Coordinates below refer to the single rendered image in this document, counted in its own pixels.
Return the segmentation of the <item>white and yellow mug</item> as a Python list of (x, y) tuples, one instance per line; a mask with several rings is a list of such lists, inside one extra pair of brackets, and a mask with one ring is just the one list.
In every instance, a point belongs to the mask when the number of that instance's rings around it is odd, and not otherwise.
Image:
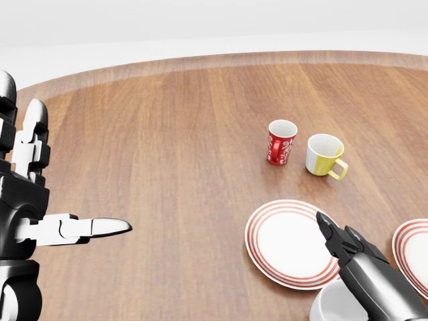
[(341, 181), (348, 171), (348, 165), (340, 158), (344, 153), (343, 142), (330, 134), (312, 135), (307, 142), (306, 169), (321, 177), (330, 175)]

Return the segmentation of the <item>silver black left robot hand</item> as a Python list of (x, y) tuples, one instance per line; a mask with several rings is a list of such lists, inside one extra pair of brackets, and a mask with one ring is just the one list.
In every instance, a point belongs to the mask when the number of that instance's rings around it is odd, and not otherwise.
[(17, 130), (16, 100), (14, 79), (0, 70), (0, 260), (29, 259), (38, 246), (87, 243), (131, 231), (122, 219), (46, 213), (49, 189), (42, 170), (51, 151), (47, 108), (34, 98)]

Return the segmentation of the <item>white plate with red rings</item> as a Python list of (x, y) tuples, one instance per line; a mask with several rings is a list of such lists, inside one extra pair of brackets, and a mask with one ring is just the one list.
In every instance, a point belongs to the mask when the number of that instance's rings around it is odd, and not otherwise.
[(280, 199), (258, 207), (247, 221), (245, 246), (255, 266), (274, 282), (317, 290), (339, 278), (338, 260), (325, 246), (315, 205)]
[(392, 250), (401, 273), (428, 300), (428, 219), (401, 224), (393, 235)]

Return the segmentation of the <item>plain white mug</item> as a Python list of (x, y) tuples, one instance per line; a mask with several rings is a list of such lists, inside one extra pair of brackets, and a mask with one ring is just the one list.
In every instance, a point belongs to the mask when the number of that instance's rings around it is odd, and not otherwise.
[(310, 321), (368, 321), (368, 314), (341, 279), (330, 282), (316, 296)]

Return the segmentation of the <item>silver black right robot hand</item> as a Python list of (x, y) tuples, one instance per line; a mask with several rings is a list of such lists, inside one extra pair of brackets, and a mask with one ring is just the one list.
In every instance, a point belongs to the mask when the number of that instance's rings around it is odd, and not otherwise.
[(350, 226), (341, 229), (319, 211), (316, 220), (330, 254), (338, 259), (345, 286), (368, 314), (368, 321), (428, 321), (428, 308), (406, 278)]

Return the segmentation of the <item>red patterned mug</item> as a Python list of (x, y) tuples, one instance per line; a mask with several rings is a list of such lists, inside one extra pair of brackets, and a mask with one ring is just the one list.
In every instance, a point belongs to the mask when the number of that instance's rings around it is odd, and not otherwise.
[(276, 166), (285, 165), (290, 156), (298, 128), (289, 120), (279, 119), (272, 121), (268, 130), (267, 161)]

